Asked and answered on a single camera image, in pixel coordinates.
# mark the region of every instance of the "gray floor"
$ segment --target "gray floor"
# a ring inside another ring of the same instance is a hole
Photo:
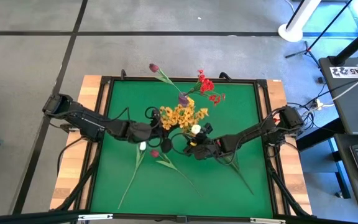
[[[80,4],[80,0],[0,0],[0,30],[72,30]],[[305,31],[323,30],[342,6],[322,3]],[[201,0],[89,0],[81,30],[275,32],[290,17],[291,8],[284,0],[233,0],[225,4]],[[356,28],[351,13],[346,11],[330,32],[354,32]],[[0,37],[0,138],[4,140],[0,146],[0,215],[9,211],[68,39]],[[318,58],[335,55],[350,41],[323,38],[313,52]],[[195,77],[196,70],[202,68],[211,77],[225,71],[236,78],[281,79],[287,100],[305,103],[320,91],[322,86],[315,80],[321,74],[309,57],[283,58],[303,49],[302,42],[289,43],[279,37],[78,37],[61,93],[77,98],[83,75],[118,75],[122,68],[130,76],[152,75],[148,69],[152,62],[172,76]],[[329,96],[321,100],[328,101]],[[322,125],[336,116],[334,108],[324,109],[316,113],[316,123]],[[25,212],[48,209],[58,152],[66,138],[64,132],[49,129]],[[316,196],[321,188],[316,183],[324,179],[306,176],[314,214],[340,218],[333,215],[340,209],[325,204],[332,199],[331,194]],[[354,202],[338,204],[349,208],[349,217],[356,211],[349,218],[355,220],[358,208]]]

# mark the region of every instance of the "black desk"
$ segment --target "black desk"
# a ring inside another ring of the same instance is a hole
[[[331,65],[327,58],[321,58],[319,62],[321,65],[321,71],[330,90],[336,88],[339,85],[355,80],[355,78],[333,78],[329,68],[336,66]],[[357,64],[358,58],[349,58],[346,60],[344,67],[355,67]],[[352,84],[349,84],[334,90],[331,93],[331,96],[333,98],[338,96],[351,85]],[[339,117],[324,125],[321,129],[317,129],[316,131],[313,131],[312,133],[309,133],[306,136],[298,139],[296,143],[300,151],[331,138],[335,133],[358,134],[358,85],[337,99],[334,104]]]
[[[358,144],[358,136],[335,134],[334,140],[358,203],[358,170],[357,170],[356,162],[354,161],[352,153],[349,149],[351,145]]]

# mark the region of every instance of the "flower stem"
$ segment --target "flower stem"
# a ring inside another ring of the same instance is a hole
[[[178,171],[178,173],[179,173],[180,175],[182,175],[182,176],[191,184],[191,186],[193,186],[193,188],[197,191],[197,193],[200,195],[200,197],[202,197],[202,195],[198,192],[196,186],[194,186],[194,184],[192,183],[192,181],[191,181],[189,178],[187,178],[187,176],[186,176],[185,174],[183,174],[182,172],[180,172],[178,169],[176,169],[176,171]]]
[[[132,179],[131,179],[131,181],[129,182],[128,187],[127,187],[127,189],[125,190],[124,195],[123,195],[122,198],[121,198],[121,201],[119,202],[118,209],[121,207],[121,204],[122,204],[122,202],[124,201],[125,195],[127,195],[127,192],[128,192],[128,190],[129,190],[129,187],[131,187],[132,182],[133,182],[134,179],[135,179],[136,171],[137,171],[138,168],[139,168],[138,166],[135,168],[134,175],[132,176]]]

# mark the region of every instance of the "wooden frame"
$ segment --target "wooden frame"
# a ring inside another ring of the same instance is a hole
[[[98,97],[100,83],[102,76],[100,75],[85,75],[78,97],[78,102],[83,106],[94,110],[96,106],[96,99]],[[283,83],[281,80],[267,80],[268,97],[270,99],[270,105],[272,109],[285,106],[287,101],[284,94]],[[103,96],[101,105],[99,107],[99,113],[103,113],[106,104],[106,98],[108,94],[108,85],[105,85],[103,89]],[[260,101],[265,102],[263,88],[259,88]],[[261,103],[263,117],[267,116],[267,105]],[[67,139],[67,144],[73,142],[80,137],[79,132],[70,133]],[[287,142],[296,144],[293,138],[287,137]],[[92,144],[90,161],[93,160],[94,152],[97,144]],[[53,191],[52,201],[50,208],[56,208],[64,199],[70,194],[75,185],[78,183],[81,175],[81,168],[85,159],[86,141],[79,141],[67,150],[63,157],[60,166],[60,172],[56,181],[55,190]],[[302,208],[311,214],[310,202],[306,190],[305,180],[303,178],[303,171],[300,164],[300,158],[298,151],[291,146],[281,146],[280,157],[282,162],[282,169],[284,175],[285,185],[295,198],[295,200],[302,206]],[[276,167],[275,160],[272,159],[273,166]],[[80,209],[85,208],[86,199],[88,197],[89,182],[85,185],[82,191],[82,197],[80,202]],[[278,213],[284,214],[284,206],[280,193],[280,189],[275,185],[275,194],[278,205]]]

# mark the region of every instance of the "green table surface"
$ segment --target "green table surface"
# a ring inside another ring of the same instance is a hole
[[[194,83],[176,83],[180,90],[189,90]],[[208,108],[209,116],[200,122],[210,122],[211,138],[235,134],[258,123],[254,87],[249,84],[215,84],[226,100],[217,106],[199,95],[191,95],[196,110]],[[149,106],[170,106],[178,101],[178,90],[171,85],[156,82],[115,81],[112,89],[110,118],[127,106],[131,119],[148,123],[144,111]],[[174,140],[175,148],[182,150],[186,141]],[[133,175],[136,145],[117,141],[105,135],[100,163],[91,202],[92,212],[197,215],[214,217],[271,218],[272,206],[260,138],[247,142],[237,152],[241,172],[250,185],[252,195],[231,166],[209,158],[197,161],[170,151],[167,156],[195,185],[200,197],[189,182],[173,169],[156,162],[149,153],[144,157],[137,175],[121,208],[119,202]]]

